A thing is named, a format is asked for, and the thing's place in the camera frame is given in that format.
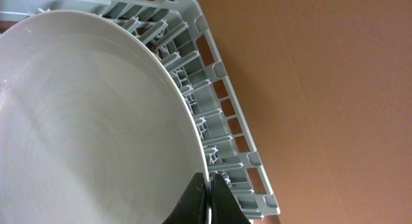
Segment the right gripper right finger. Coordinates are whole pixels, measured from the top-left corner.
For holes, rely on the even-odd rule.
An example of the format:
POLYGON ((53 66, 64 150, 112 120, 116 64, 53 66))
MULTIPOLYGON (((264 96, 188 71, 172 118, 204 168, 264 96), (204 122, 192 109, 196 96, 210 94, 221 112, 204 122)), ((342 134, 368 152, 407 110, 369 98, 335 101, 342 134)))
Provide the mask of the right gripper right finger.
POLYGON ((212 224, 250 224, 222 175, 214 175, 210 188, 212 224))

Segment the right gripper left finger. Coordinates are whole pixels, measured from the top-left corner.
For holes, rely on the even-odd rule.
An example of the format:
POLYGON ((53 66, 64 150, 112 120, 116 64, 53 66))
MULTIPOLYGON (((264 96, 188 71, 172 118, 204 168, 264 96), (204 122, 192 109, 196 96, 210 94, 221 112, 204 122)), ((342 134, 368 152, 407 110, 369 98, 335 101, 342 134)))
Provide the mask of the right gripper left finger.
POLYGON ((202 173, 195 173, 173 211, 162 224, 204 224, 206 188, 202 173))

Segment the grey round plate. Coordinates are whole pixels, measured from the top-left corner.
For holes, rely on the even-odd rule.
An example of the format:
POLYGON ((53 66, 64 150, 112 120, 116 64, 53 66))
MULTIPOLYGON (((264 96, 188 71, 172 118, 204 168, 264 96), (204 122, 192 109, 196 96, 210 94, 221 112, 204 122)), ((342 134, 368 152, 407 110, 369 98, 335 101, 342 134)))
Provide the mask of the grey round plate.
POLYGON ((1 35, 2 223, 163 223, 196 175, 183 97, 125 29, 59 10, 1 35))

